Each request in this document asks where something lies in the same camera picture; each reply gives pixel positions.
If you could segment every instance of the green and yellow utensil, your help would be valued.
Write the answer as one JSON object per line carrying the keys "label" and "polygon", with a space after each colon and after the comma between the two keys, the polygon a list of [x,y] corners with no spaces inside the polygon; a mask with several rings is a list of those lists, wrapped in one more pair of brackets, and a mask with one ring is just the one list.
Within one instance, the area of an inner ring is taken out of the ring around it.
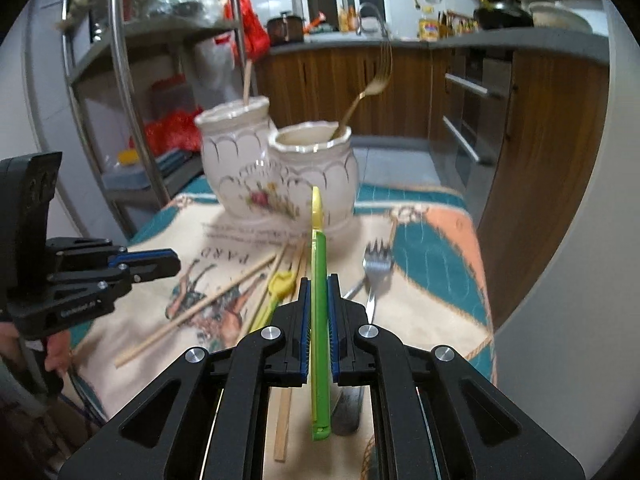
{"label": "green and yellow utensil", "polygon": [[255,315],[250,332],[259,330],[269,324],[273,311],[296,287],[296,274],[292,270],[279,270],[269,282],[268,291],[271,295],[269,303],[265,304]]}
{"label": "green and yellow utensil", "polygon": [[311,205],[311,434],[323,440],[331,434],[329,393],[329,326],[326,294],[326,238],[322,232],[320,190],[313,188]]}

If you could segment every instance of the faucet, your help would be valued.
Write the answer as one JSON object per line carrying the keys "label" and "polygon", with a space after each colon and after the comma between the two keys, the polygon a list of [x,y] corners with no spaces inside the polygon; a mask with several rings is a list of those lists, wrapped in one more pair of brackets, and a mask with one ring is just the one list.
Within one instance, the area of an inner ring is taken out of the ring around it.
{"label": "faucet", "polygon": [[380,33],[382,34],[382,37],[385,39],[388,39],[389,38],[388,25],[386,24],[385,20],[382,19],[382,14],[380,14],[380,11],[378,10],[378,8],[374,4],[370,4],[369,2],[364,2],[363,4],[360,4],[360,7],[358,7],[358,13],[356,14],[358,19],[358,28],[356,30],[356,34],[358,36],[362,34],[362,16],[360,13],[362,12],[362,9],[364,9],[365,7],[369,7],[371,10],[373,10],[373,13],[376,15],[376,19],[380,24]]}

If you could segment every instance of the silver fork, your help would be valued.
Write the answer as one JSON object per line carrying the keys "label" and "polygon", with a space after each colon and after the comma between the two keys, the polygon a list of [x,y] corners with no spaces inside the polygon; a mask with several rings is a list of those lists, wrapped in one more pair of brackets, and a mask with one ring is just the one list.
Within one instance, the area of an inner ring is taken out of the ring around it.
{"label": "silver fork", "polygon": [[[353,298],[362,288],[364,283],[369,284],[369,298],[367,299],[367,320],[372,323],[376,311],[376,292],[385,278],[391,273],[394,258],[391,247],[384,242],[375,241],[373,247],[367,244],[364,251],[362,267],[365,277],[360,280],[347,294],[346,300]],[[356,432],[360,425],[360,412],[362,411],[362,386],[343,386],[340,395],[331,413],[331,430],[340,436],[347,436]]]}

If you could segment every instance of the gold fork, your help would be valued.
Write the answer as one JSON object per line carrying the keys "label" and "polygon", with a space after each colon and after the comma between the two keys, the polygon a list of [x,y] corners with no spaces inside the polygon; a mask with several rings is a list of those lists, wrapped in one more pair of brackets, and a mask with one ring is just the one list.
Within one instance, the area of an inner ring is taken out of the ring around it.
{"label": "gold fork", "polygon": [[380,62],[378,63],[378,71],[366,88],[360,92],[357,97],[351,103],[351,106],[347,110],[347,113],[342,117],[338,123],[338,127],[335,129],[331,139],[334,140],[341,137],[344,134],[345,128],[351,119],[355,109],[358,107],[358,103],[365,97],[370,95],[381,94],[389,84],[391,79],[391,72],[393,70],[393,57],[391,55],[391,42],[389,40],[383,40],[380,45]]}

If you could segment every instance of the oven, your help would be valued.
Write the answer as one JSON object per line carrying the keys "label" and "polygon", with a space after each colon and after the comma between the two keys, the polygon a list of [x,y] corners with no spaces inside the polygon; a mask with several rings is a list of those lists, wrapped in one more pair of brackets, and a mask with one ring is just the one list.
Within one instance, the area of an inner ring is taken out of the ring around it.
{"label": "oven", "polygon": [[457,50],[445,75],[443,184],[462,193],[476,226],[494,182],[510,89],[511,52]]}

